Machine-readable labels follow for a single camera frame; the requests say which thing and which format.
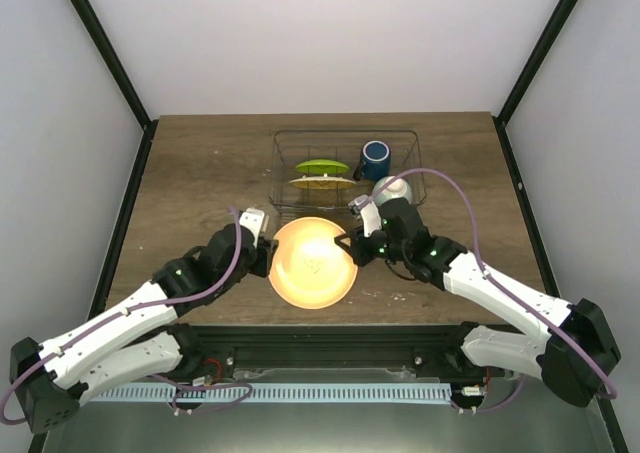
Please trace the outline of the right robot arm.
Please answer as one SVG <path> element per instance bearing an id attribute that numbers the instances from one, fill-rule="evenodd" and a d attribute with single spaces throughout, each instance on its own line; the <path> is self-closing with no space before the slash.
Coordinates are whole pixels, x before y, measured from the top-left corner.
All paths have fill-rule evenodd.
<path id="1" fill-rule="evenodd" d="M 588 299 L 572 304 L 487 266 L 464 245 L 433 235 L 404 198 L 376 205 L 362 195 L 349 204 L 360 226 L 335 243 L 359 267 L 376 259 L 402 264 L 404 279 L 465 298 L 514 327 L 498 331 L 464 323 L 444 351 L 447 369 L 465 376 L 496 367 L 541 380 L 558 398 L 584 408 L 613 392 L 608 376 L 621 353 L 602 309 Z"/>

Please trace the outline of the lime green plate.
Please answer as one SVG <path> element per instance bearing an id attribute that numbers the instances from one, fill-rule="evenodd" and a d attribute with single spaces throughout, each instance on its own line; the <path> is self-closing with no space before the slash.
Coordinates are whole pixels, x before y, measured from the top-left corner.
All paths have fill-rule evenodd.
<path id="1" fill-rule="evenodd" d="M 350 167 L 336 160 L 311 159 L 297 164 L 295 170 L 303 175 L 336 176 L 347 173 Z"/>

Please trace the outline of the plain peach orange plate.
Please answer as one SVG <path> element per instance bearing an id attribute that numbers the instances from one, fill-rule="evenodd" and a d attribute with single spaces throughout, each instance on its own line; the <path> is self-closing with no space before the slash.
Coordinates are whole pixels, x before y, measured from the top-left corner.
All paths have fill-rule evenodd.
<path id="1" fill-rule="evenodd" d="M 287 303 L 302 309 L 328 308 L 350 291 L 358 274 L 352 258 L 335 243 L 345 230 L 320 217 L 302 217 L 274 235 L 278 247 L 269 281 Z"/>

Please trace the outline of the grey wire dish rack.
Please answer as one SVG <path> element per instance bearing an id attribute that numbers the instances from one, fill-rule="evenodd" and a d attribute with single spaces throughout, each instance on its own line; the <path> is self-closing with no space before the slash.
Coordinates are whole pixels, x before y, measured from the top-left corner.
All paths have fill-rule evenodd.
<path id="1" fill-rule="evenodd" d="M 372 192 L 376 182 L 355 181 L 344 190 L 305 190 L 293 187 L 290 180 L 303 175 L 295 166 L 311 159 L 340 161 L 350 167 L 347 173 L 336 175 L 353 180 L 361 148 L 369 141 L 387 143 L 391 149 L 389 175 L 419 167 L 421 151 L 418 135 L 408 129 L 284 129 L 275 133 L 272 147 L 268 199 L 282 214 L 315 214 L 348 212 L 348 203 L 360 195 Z"/>

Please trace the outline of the pale green dotted bowl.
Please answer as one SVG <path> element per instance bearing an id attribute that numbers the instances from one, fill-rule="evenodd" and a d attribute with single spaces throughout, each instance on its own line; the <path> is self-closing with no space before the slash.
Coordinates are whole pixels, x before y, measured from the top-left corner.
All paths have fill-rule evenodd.
<path id="1" fill-rule="evenodd" d="M 389 180 L 392 179 L 392 176 L 383 177 L 376 182 L 374 188 L 372 190 L 372 197 L 374 198 L 374 203 L 377 206 L 381 206 L 387 201 L 404 198 L 409 203 L 413 200 L 413 193 L 409 183 L 403 178 L 395 180 L 389 186 L 387 186 L 380 193 L 376 194 L 376 192 L 381 189 Z"/>

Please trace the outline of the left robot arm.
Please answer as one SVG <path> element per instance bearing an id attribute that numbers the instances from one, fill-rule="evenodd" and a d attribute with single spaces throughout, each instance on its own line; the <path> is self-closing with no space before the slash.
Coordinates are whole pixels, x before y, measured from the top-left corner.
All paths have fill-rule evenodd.
<path id="1" fill-rule="evenodd" d="M 81 406 L 119 385 L 154 375 L 196 375 L 204 352 L 181 317 L 207 306 L 245 276 L 269 274 L 278 242 L 246 226 L 228 224 L 205 246 L 168 261 L 128 298 L 56 338 L 26 337 L 13 345 L 11 386 L 20 422 L 47 432 Z"/>

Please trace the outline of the dark blue mug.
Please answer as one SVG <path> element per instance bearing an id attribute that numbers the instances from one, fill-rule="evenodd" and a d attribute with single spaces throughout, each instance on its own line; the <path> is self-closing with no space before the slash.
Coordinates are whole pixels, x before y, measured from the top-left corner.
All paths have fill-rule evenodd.
<path id="1" fill-rule="evenodd" d="M 391 149 L 387 143 L 378 140 L 367 142 L 361 148 L 359 162 L 352 175 L 353 180 L 377 182 L 387 177 L 391 157 Z"/>

